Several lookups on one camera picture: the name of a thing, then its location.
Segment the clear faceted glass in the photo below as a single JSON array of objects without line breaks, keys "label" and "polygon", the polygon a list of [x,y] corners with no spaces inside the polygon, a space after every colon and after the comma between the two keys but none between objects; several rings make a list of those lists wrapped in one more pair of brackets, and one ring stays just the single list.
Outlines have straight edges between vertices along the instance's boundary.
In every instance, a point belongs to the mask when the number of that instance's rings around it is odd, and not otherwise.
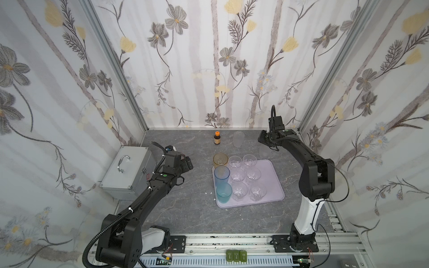
[{"label": "clear faceted glass", "polygon": [[233,200],[241,202],[248,194],[248,186],[243,182],[233,182],[231,186]]},{"label": "clear faceted glass", "polygon": [[261,201],[267,194],[267,188],[264,184],[254,183],[250,186],[250,199],[254,202]]},{"label": "clear faceted glass", "polygon": [[233,182],[242,182],[246,178],[245,172],[239,167],[232,167],[230,169],[230,178]]},{"label": "clear faceted glass", "polygon": [[250,167],[254,167],[257,164],[258,160],[256,156],[251,154],[246,154],[243,156],[242,162],[245,168],[250,168]]},{"label": "clear faceted glass", "polygon": [[255,166],[248,166],[245,169],[246,183],[252,184],[261,178],[261,171]]},{"label": "clear faceted glass", "polygon": [[242,162],[242,158],[239,156],[230,156],[229,157],[229,162],[228,165],[229,167],[232,168],[241,168],[243,162]]}]

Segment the yellow plastic cup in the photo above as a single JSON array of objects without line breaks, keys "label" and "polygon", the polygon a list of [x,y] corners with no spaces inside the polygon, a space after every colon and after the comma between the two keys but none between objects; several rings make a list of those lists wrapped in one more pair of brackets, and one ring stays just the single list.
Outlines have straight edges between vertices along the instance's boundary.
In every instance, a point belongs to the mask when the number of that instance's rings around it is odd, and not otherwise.
[{"label": "yellow plastic cup", "polygon": [[225,166],[229,162],[229,157],[225,153],[217,153],[213,156],[213,167]]}]

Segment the teal plastic cup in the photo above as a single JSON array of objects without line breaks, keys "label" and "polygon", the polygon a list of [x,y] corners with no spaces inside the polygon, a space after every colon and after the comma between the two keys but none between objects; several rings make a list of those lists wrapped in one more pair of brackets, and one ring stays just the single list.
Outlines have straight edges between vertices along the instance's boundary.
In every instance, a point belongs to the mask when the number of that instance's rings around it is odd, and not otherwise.
[{"label": "teal plastic cup", "polygon": [[232,186],[228,183],[221,183],[216,187],[216,197],[217,200],[225,204],[229,201],[232,195]]}]

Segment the blue plastic cup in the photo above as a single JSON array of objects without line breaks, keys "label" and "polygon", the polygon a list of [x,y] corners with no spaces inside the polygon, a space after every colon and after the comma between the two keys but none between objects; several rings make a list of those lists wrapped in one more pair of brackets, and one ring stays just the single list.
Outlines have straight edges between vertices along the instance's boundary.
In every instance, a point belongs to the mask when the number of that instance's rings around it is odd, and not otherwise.
[{"label": "blue plastic cup", "polygon": [[219,185],[228,182],[230,177],[230,169],[225,165],[218,166],[214,169],[213,175],[215,181],[214,184],[216,187],[218,187]]}]

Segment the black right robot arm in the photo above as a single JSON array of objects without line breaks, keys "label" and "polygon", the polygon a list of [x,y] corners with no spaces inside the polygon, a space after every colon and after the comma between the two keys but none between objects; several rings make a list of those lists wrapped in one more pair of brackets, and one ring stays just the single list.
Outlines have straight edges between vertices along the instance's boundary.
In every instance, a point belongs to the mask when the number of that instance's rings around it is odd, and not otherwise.
[{"label": "black right robot arm", "polygon": [[262,131],[258,141],[271,149],[286,149],[302,168],[298,182],[302,201],[288,240],[289,247],[300,252],[316,242],[315,224],[320,210],[335,190],[334,162],[312,152],[293,130],[285,128],[280,116],[269,118],[268,131]]}]

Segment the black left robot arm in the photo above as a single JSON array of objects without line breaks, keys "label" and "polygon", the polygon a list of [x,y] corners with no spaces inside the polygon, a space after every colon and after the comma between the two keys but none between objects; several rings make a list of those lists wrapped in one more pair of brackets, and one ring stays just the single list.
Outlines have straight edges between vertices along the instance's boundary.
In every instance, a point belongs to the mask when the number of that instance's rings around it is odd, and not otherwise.
[{"label": "black left robot arm", "polygon": [[159,243],[152,242],[148,249],[144,249],[141,227],[157,203],[178,185],[178,179],[184,179],[182,174],[192,169],[190,157],[178,152],[174,146],[163,148],[163,158],[143,193],[127,209],[104,218],[100,231],[83,251],[84,267],[96,267],[88,259],[94,244],[97,244],[96,260],[103,263],[103,268],[133,268],[143,253],[160,247],[165,240],[163,237]]}]

